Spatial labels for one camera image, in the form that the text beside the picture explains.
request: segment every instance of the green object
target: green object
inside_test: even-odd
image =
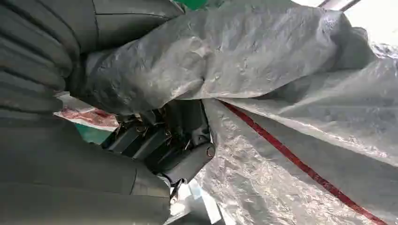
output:
[[[183,3],[192,10],[198,9],[206,3],[206,0],[177,0],[177,1]]]
[[[110,131],[99,130],[85,125],[75,123],[80,135],[86,142],[93,142],[96,144],[101,144],[110,134]]]

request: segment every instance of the silver tarp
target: silver tarp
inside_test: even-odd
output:
[[[341,12],[226,2],[86,70],[112,113],[204,99],[217,155],[197,180],[238,224],[398,224],[398,61]]]

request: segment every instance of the black car part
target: black car part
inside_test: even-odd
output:
[[[189,182],[215,154],[200,100],[174,100],[162,109],[119,117],[102,147],[143,161],[172,186]]]

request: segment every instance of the red stripe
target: red stripe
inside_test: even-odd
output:
[[[355,212],[364,215],[366,218],[370,219],[377,225],[387,225],[386,222],[382,221],[380,218],[376,217],[369,211],[360,207],[357,203],[351,200],[348,196],[342,193],[337,187],[331,184],[329,181],[325,180],[319,174],[317,174],[311,167],[304,164],[296,155],[294,155],[286,146],[284,146],[279,140],[277,140],[272,134],[268,133],[259,124],[254,122],[249,116],[239,111],[236,107],[222,102],[229,110],[231,110],[235,115],[240,117],[247,125],[253,128],[259,135],[266,139],[270,144],[272,144],[276,149],[278,149],[286,158],[288,158],[292,163],[294,163],[303,172],[308,174],[314,181],[322,185],[327,191],[338,198],[342,203],[346,204],[348,207],[353,209]]]

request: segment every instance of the wrinkled tarp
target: wrinkled tarp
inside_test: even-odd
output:
[[[238,224],[398,224],[398,62],[378,59],[341,12],[227,2],[87,65],[75,95],[112,113],[204,99],[217,155],[197,180]],[[380,221],[337,199],[220,101]]]

